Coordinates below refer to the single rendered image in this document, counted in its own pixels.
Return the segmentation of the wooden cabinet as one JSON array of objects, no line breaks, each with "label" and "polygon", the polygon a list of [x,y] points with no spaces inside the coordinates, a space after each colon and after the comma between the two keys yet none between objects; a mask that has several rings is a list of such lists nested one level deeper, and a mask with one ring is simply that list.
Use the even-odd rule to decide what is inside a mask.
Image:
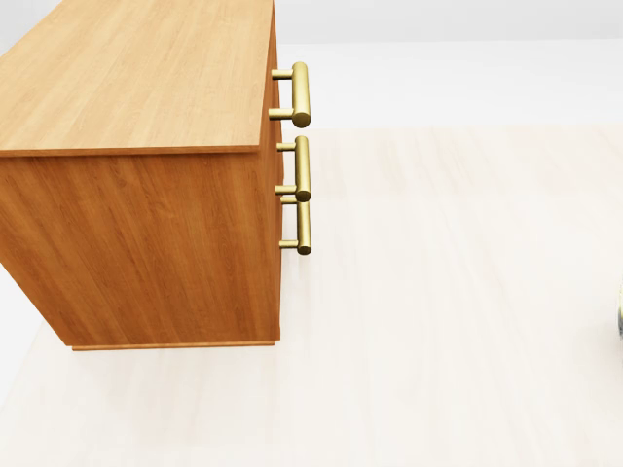
[{"label": "wooden cabinet", "polygon": [[274,0],[61,0],[0,56],[0,264],[78,350],[280,337]]}]

